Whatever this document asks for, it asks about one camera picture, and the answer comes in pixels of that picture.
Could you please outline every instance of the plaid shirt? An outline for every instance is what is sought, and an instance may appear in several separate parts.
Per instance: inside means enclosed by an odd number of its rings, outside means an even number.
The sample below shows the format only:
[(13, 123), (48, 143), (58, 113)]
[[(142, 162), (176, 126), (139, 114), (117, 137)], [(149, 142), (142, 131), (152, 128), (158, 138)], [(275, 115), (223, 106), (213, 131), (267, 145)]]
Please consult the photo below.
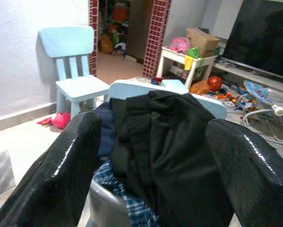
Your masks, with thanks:
[(113, 175), (111, 160), (108, 159), (94, 174), (93, 180), (109, 185), (112, 192), (126, 203), (132, 227), (159, 227), (158, 216), (138, 197), (129, 194), (123, 184)]

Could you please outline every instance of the orange ball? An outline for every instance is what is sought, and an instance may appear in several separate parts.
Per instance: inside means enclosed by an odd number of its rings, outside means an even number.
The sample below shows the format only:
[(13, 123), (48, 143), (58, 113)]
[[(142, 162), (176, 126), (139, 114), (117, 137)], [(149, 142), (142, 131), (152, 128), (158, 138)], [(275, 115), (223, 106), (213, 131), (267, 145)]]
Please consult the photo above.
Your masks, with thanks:
[(212, 76), (207, 80), (207, 84), (209, 85), (209, 89), (211, 91), (219, 91), (222, 86), (222, 79), (217, 76)]

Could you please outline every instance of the red brick pillar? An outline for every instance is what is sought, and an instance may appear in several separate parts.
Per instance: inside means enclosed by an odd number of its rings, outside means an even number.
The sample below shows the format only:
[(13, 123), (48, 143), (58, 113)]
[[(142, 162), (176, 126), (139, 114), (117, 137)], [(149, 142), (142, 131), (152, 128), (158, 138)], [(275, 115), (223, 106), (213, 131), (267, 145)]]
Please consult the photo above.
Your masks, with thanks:
[(142, 75), (156, 76), (167, 18), (172, 0), (154, 0)]
[(98, 44), (98, 9), (99, 0), (89, 1), (89, 26), (94, 29), (94, 50), (89, 57), (90, 74), (96, 76), (96, 59), (97, 59), (97, 44)]

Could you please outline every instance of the black tv screen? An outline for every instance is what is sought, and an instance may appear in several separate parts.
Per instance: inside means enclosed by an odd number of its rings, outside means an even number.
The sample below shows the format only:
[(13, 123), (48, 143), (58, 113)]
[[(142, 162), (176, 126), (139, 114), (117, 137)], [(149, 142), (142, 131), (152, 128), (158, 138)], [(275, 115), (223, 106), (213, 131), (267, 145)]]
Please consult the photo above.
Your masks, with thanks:
[(283, 78), (283, 0), (244, 0), (223, 57)]

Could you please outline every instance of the light blue plastic chair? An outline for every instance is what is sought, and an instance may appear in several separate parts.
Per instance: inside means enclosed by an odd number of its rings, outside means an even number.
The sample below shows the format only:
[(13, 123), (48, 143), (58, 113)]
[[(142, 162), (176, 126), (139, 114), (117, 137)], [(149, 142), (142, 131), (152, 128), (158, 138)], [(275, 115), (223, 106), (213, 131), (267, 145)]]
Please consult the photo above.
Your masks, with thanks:
[[(40, 37), (46, 53), (55, 59), (59, 81), (57, 112), (66, 111), (66, 99), (71, 102), (71, 117), (80, 112), (79, 102), (88, 101), (94, 107), (95, 98), (109, 93), (109, 85), (89, 75), (88, 54), (94, 49), (94, 30), (89, 26), (44, 28)], [(69, 65), (71, 79), (66, 75)]]

